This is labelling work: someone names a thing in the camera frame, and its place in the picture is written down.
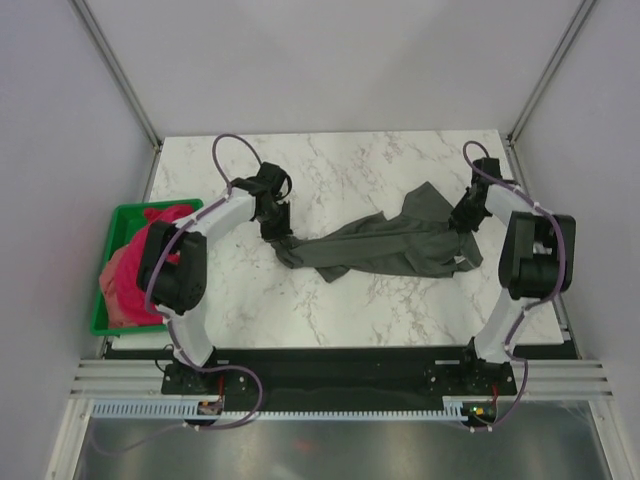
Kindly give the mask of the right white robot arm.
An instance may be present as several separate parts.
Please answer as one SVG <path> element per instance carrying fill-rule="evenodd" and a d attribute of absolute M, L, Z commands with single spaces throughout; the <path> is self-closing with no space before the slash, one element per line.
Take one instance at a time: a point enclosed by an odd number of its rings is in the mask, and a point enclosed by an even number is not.
<path fill-rule="evenodd" d="M 454 207 L 450 227 L 460 234 L 475 232 L 491 216 L 506 226 L 498 262 L 500 295 L 470 342 L 477 359 L 457 371 L 460 386 L 477 394 L 494 381 L 490 364 L 513 359 L 527 316 L 571 285 L 577 222 L 571 215 L 545 210 L 516 183 L 504 180 L 498 159 L 484 157 L 470 166 L 471 185 Z"/>

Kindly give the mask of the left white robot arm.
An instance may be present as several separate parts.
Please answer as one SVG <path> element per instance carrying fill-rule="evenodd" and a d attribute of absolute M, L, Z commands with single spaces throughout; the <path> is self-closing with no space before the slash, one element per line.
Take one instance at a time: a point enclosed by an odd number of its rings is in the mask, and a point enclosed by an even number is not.
<path fill-rule="evenodd" d="M 175 358 L 187 365 L 185 382 L 198 393 L 211 392 L 220 378 L 218 367 L 208 362 L 214 347 L 202 319 L 209 247 L 253 221 L 267 243 L 290 237 L 286 196 L 291 188 L 288 174 L 238 178 L 229 192 L 195 212 L 149 226 L 137 285 L 144 293 L 145 310 L 162 318 Z"/>

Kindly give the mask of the dark grey t shirt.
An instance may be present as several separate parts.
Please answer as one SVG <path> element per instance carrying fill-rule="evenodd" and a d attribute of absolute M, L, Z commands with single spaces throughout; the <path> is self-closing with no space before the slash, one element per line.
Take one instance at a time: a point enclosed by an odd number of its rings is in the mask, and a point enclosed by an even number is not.
<path fill-rule="evenodd" d="M 311 268 L 327 283 L 352 270 L 370 274 L 451 278 L 475 270 L 483 256 L 471 233 L 449 226 L 452 205 L 429 182 L 406 194 L 401 212 L 369 215 L 322 238 L 290 236 L 272 244 L 289 269 Z"/>

